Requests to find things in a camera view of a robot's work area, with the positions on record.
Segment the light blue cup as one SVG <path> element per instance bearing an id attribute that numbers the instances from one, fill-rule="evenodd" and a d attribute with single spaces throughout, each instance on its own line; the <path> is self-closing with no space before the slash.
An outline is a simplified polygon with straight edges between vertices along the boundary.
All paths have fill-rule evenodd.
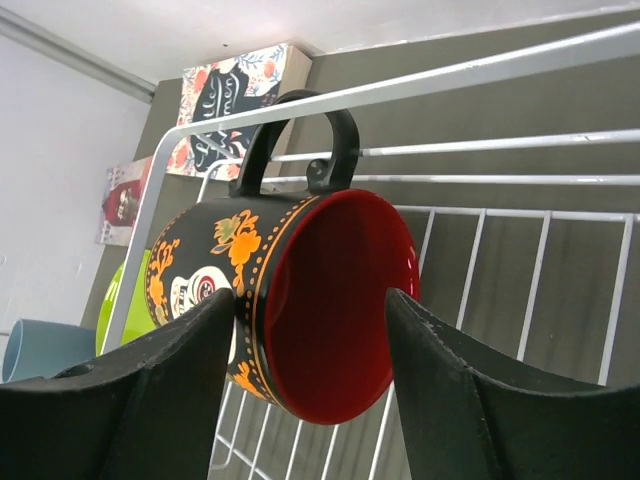
<path id="1" fill-rule="evenodd" d="M 4 352 L 3 383 L 51 378 L 96 355 L 96 330 L 77 325 L 19 319 Z"/>

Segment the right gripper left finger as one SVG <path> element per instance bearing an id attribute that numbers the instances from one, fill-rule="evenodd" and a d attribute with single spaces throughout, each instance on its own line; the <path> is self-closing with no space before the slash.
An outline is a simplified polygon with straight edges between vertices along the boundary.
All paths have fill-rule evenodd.
<path id="1" fill-rule="evenodd" d="M 3 385 L 2 478 L 207 478 L 233 329 L 220 289 L 107 354 Z"/>

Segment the black skull mug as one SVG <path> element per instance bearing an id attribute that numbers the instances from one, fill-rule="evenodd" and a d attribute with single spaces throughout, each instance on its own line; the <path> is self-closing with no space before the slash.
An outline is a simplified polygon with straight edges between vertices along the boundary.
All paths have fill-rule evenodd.
<path id="1" fill-rule="evenodd" d="M 360 154 L 347 110 L 327 116 L 333 145 L 306 188 L 266 194 L 266 167 L 284 121 L 258 126 L 226 197 L 175 217 L 153 245 L 145 300 L 154 323 L 229 289 L 235 327 L 229 378 L 310 423 L 347 422 L 392 381 L 385 296 L 419 294 L 408 227 L 384 198 L 351 182 Z"/>

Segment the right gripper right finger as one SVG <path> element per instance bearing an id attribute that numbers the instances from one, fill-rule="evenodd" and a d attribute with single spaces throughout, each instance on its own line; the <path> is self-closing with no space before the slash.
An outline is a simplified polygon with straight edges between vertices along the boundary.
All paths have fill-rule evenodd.
<path id="1" fill-rule="evenodd" d="M 415 479 L 635 479 L 639 389 L 509 357 L 391 289 L 385 321 Z"/>

